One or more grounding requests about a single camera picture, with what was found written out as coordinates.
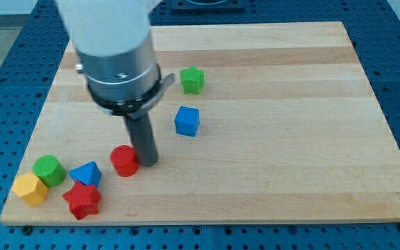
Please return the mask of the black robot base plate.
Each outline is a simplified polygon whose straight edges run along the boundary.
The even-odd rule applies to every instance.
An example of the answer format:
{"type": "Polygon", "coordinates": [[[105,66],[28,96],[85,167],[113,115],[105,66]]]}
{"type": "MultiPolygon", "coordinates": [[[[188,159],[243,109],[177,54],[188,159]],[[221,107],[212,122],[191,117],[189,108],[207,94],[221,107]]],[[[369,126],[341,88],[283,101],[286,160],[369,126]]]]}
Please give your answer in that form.
{"type": "Polygon", "coordinates": [[[244,0],[169,0],[175,13],[213,13],[218,11],[244,11],[244,0]]]}

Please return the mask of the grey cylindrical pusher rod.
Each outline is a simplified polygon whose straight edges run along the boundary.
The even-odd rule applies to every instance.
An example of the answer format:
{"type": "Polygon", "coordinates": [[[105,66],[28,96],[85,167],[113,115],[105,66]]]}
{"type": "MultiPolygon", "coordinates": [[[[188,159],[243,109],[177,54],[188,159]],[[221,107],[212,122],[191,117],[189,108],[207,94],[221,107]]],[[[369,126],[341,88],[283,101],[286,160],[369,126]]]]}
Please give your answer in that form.
{"type": "Polygon", "coordinates": [[[158,162],[158,150],[149,115],[137,119],[125,116],[124,121],[139,164],[142,167],[154,166],[158,162]]]}

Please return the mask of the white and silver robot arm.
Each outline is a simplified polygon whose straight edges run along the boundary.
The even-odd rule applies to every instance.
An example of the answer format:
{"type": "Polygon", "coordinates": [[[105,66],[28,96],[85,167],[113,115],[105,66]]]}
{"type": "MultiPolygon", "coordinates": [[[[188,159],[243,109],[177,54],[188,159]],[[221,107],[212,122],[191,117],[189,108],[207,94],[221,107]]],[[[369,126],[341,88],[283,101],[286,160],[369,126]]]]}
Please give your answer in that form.
{"type": "Polygon", "coordinates": [[[56,0],[94,102],[124,118],[141,166],[158,162],[149,111],[174,82],[161,76],[150,12],[157,1],[56,0]]]}

